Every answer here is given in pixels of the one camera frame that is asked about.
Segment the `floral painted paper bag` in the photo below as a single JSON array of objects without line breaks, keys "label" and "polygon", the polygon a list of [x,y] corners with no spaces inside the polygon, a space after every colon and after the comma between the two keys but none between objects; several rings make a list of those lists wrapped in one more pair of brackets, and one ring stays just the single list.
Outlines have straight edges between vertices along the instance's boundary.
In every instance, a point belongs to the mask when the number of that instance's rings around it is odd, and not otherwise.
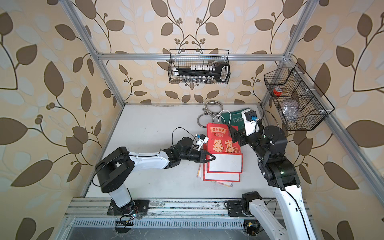
[{"label": "floral painted paper bag", "polygon": [[[197,172],[197,178],[203,180],[203,164],[200,164],[198,172]],[[232,188],[233,182],[221,182],[221,181],[208,181],[208,183],[213,183],[220,186],[225,186]]]}]

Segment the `red paper bag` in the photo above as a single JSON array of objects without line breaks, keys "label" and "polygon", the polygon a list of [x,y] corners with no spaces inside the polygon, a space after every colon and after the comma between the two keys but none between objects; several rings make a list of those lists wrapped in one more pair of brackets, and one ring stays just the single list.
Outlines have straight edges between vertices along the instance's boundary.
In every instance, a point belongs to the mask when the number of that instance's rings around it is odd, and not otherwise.
[{"label": "red paper bag", "polygon": [[215,160],[207,164],[210,174],[241,174],[243,172],[243,154],[238,143],[232,140],[228,125],[207,124],[207,150]]},{"label": "red paper bag", "polygon": [[239,173],[208,173],[208,164],[203,164],[203,180],[217,182],[240,182]]}]

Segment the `red paper bag front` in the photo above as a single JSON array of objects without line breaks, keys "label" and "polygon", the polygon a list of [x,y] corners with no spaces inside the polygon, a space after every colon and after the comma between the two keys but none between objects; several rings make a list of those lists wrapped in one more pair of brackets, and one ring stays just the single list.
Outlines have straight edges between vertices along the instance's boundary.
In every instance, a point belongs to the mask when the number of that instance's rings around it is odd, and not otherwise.
[{"label": "red paper bag front", "polygon": [[240,182],[239,173],[208,173],[208,164],[203,164],[203,180],[217,182]]}]

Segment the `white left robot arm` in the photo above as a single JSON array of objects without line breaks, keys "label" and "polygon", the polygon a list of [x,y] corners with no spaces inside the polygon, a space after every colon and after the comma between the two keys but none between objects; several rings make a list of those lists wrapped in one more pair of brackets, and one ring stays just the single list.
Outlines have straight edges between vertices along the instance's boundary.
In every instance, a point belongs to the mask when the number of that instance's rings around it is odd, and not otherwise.
[{"label": "white left robot arm", "polygon": [[175,145],[157,153],[139,154],[119,147],[95,166],[96,176],[102,193],[110,195],[111,215],[128,216],[146,212],[144,206],[135,204],[125,181],[132,173],[152,169],[164,170],[178,166],[181,161],[206,164],[216,157],[203,149],[208,142],[204,135],[198,135],[198,141],[184,137]]}]

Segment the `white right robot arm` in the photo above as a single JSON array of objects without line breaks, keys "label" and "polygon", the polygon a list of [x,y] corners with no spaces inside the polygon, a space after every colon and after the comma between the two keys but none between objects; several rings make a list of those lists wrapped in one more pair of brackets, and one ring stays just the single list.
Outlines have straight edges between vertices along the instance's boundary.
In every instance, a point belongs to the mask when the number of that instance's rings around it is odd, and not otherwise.
[{"label": "white right robot arm", "polygon": [[284,223],[268,210],[265,200],[258,192],[242,195],[242,212],[254,217],[271,240],[314,240],[311,221],[303,201],[299,176],[294,165],[285,156],[288,143],[284,131],[277,126],[267,126],[251,134],[229,126],[234,143],[249,145],[256,153],[258,166],[275,195]]}]

